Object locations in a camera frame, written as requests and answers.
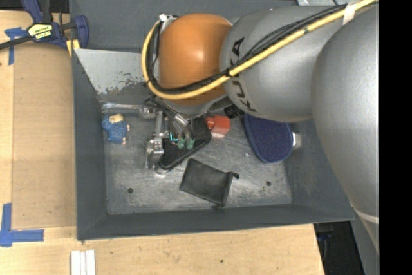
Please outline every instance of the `red object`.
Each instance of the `red object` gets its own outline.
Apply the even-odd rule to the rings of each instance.
[[[206,117],[206,123],[212,135],[224,137],[230,130],[230,119],[226,116],[215,115],[213,117]]]

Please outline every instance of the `clamp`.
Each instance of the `clamp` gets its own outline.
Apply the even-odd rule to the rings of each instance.
[[[50,0],[21,0],[24,11],[29,13],[33,19],[33,24],[26,29],[27,35],[21,38],[12,39],[0,44],[0,50],[9,48],[26,41],[35,43],[48,43],[65,50],[68,49],[68,39],[63,31],[67,29],[77,29],[77,40],[80,47],[85,48],[89,41],[89,28],[85,16],[79,15],[74,18],[74,22],[58,24],[53,22],[50,12]]]

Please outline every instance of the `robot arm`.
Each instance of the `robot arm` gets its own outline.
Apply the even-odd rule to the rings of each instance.
[[[290,7],[237,20],[189,14],[160,34],[157,81],[148,34],[147,86],[189,121],[222,99],[279,122],[313,119],[325,155],[379,252],[376,0],[345,8]]]

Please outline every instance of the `blue sponge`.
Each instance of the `blue sponge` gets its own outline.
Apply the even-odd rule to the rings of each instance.
[[[262,162],[280,162],[292,152],[294,139],[288,123],[244,114],[243,127],[253,151]]]

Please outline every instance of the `blue tape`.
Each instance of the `blue tape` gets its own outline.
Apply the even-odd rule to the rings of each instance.
[[[18,27],[18,28],[6,29],[5,34],[12,41],[16,37],[27,36],[27,31]],[[14,46],[11,46],[8,51],[8,65],[11,66],[13,63],[14,63]]]
[[[44,241],[44,229],[29,229],[23,231],[12,230],[12,204],[3,205],[3,218],[1,219],[0,247],[11,247],[18,242]]]

